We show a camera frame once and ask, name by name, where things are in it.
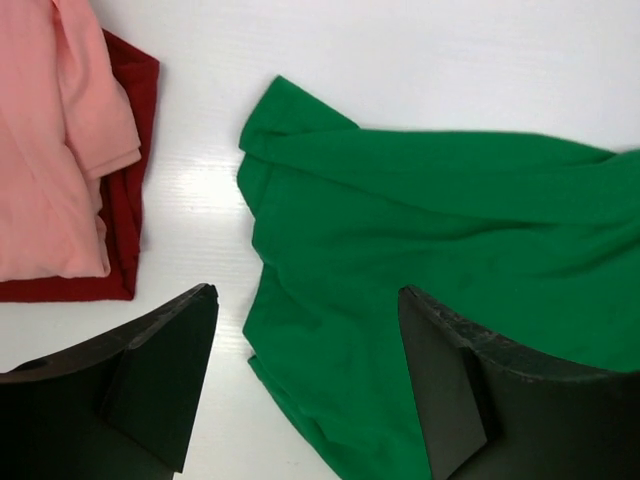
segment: pink fabric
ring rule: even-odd
[[[0,281],[105,277],[100,177],[140,159],[88,0],[0,1]]]

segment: red fabric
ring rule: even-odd
[[[135,295],[142,230],[142,181],[149,162],[156,111],[159,62],[107,31],[113,74],[124,87],[140,135],[142,159],[102,179],[100,216],[107,225],[111,274],[106,278],[60,277],[0,283],[2,302],[131,300]]]

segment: stacked cloth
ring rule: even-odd
[[[250,363],[340,478],[431,478],[397,320],[406,285],[548,354],[640,367],[640,151],[361,129],[283,78],[240,146],[264,263]]]
[[[159,64],[86,0],[0,3],[0,300],[131,299]]]

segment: white background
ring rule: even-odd
[[[336,478],[251,373],[241,335],[260,261],[236,143],[276,74],[366,126],[640,143],[637,0],[92,3],[106,28],[163,63],[139,293],[0,305],[0,371],[214,283],[220,319],[185,480]]]

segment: crumpled green cloth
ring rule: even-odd
[[[407,284],[543,352],[640,367],[640,152],[365,130],[283,78],[240,146],[264,262],[250,362],[341,478],[430,478],[397,321]]]

